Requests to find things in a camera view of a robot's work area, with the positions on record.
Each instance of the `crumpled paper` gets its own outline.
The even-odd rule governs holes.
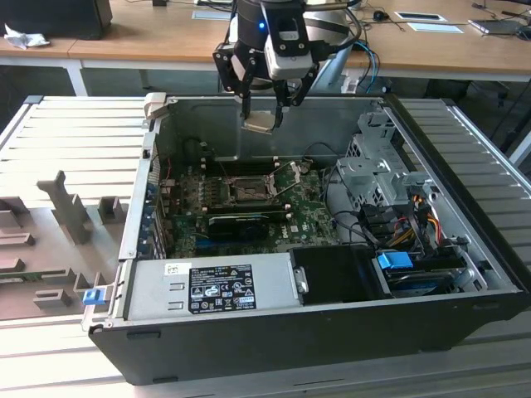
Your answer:
[[[6,27],[7,34],[3,35],[3,38],[12,46],[26,50],[28,47],[46,46],[50,44],[50,42],[46,41],[44,36],[40,33],[27,35],[26,33],[14,31],[8,25],[4,26]]]

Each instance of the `motherboard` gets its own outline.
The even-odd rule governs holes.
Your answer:
[[[166,226],[174,258],[339,243],[319,171],[301,162],[203,164],[173,177]]]

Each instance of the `black computer case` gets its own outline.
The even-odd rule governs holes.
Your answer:
[[[112,17],[109,0],[0,0],[2,32],[7,24],[46,38],[99,40]]]

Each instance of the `white paper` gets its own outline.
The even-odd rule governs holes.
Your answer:
[[[12,46],[26,50],[28,47],[46,46],[50,44],[40,33],[27,35],[26,33],[14,31],[8,25],[4,26],[6,28],[6,34],[3,35],[3,38]]]
[[[459,27],[454,25],[443,25],[441,23],[417,23],[409,22],[407,25],[415,32],[436,32],[436,33],[463,33]]]

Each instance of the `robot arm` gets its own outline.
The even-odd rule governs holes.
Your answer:
[[[360,1],[234,0],[231,21],[237,14],[237,41],[230,43],[227,31],[213,57],[223,87],[241,102],[247,128],[269,132],[280,126],[290,106],[302,104],[319,63],[359,38],[362,28],[348,7]],[[251,112],[251,92],[270,89],[275,92],[275,114]]]

